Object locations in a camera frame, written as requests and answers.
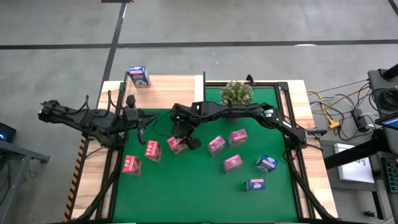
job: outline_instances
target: potted plant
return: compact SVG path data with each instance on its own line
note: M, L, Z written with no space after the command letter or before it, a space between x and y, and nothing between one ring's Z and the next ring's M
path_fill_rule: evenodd
M226 86L221 87L222 105L248 105L253 101L253 90L250 85L242 82L230 81Z

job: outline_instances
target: green mat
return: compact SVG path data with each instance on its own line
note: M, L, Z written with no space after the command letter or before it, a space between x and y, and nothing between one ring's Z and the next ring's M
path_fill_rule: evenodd
M255 88L254 101L277 106L273 88ZM218 88L206 89L206 100L219 102ZM168 110L146 110L160 113ZM157 131L169 134L172 122L168 116L158 121ZM207 144L218 135L226 141L231 131L245 128L248 140L242 145L227 146L211 157ZM143 160L141 176L121 174L116 196L114 222L296 222L294 195L289 167L282 159L284 140L278 130L269 130L254 119L240 118L229 122L219 119L201 124L194 135L202 141L202 147L188 148L174 155L167 145L167 138L159 136L152 124L145 131L146 140L160 142L163 149L161 163L144 156L146 146L136 139L136 131L130 131L123 158L137 156ZM239 154L243 165L225 174L223 161ZM279 160L278 167L270 174L254 168L255 161L267 154ZM265 178L266 189L243 191L248 179Z

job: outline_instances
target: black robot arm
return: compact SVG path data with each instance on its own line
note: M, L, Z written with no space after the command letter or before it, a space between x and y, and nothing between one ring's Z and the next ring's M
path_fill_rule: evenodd
M131 129L138 130L138 139L145 144L145 127L159 117L159 114L145 113L135 107L134 95L126 100L127 106L120 108L122 115L116 115L107 110L74 110L60 105L57 100L45 101L42 110L38 113L39 119L44 122L65 124L73 129L79 130L89 136L95 137L102 146L115 148L122 146L119 133Z
M253 103L250 105L227 106L214 102L196 102L191 107L174 104L170 119L174 122L172 133L176 138L183 138L190 149L196 149L201 144L192 136L200 123L215 121L219 118L253 118L261 126L278 129L286 135L292 145L305 148L307 142L302 128L296 128L284 121L284 115L267 103Z

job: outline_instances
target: wooden table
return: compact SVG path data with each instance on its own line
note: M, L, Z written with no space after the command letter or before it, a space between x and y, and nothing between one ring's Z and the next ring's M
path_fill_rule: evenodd
M152 86L150 88L141 89L136 89L130 79L127 81L125 97L134 94L136 97L136 106L138 108L171 108L174 103L190 106L194 101L203 101L204 79L202 75L151 75L150 79ZM287 82L296 122L307 129L315 127L303 80L267 80L258 82ZM108 90L111 90L112 99L116 102L120 83L119 81L103 83L98 108L106 109L108 105ZM284 101L284 97L282 97L282 103L285 108L286 102ZM317 140L308 139L307 142L319 146ZM90 157L84 158L85 154L98 148L100 148L98 142L82 138L80 150L76 159L75 170L73 171L72 185L68 196L64 221L79 217L100 191L108 150L101 149L90 155ZM335 202L333 200L322 153L313 147L307 147L302 152L311 191L326 210L334 217L337 217ZM112 168L114 167L114 163L115 161L113 160L111 163ZM108 214L110 193L111 191L109 190L104 200L104 207L101 213L101 217L103 218ZM304 217L308 217L305 196L301 190L299 190L299 194Z

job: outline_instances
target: product box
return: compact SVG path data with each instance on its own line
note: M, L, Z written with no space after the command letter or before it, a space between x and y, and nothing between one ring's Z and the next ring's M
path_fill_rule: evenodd
M149 75L145 67L130 67L129 75L136 88L150 87Z
M141 175L142 160L135 156L126 156L124 160L123 172L132 175Z
M212 156L215 156L219 153L225 146L225 140L221 136L217 136L214 140L212 140L209 145L209 152Z
M183 149L187 147L187 145L182 142L182 139L176 139L175 137L169 138L167 140L167 144L169 144L174 154L180 153Z
M243 164L242 159L239 155L235 155L229 159L226 159L223 164L225 172L229 172L241 166Z
M240 146L246 141L247 138L248 134L246 134L245 129L233 131L231 134L229 134L228 144L231 147Z
M160 162L160 157L162 156L162 148L157 141L148 141L145 156L152 161Z
M244 183L244 191L265 190L266 181L264 179L251 179Z
M262 155L256 162L256 168L264 172L271 172L278 166L278 160Z

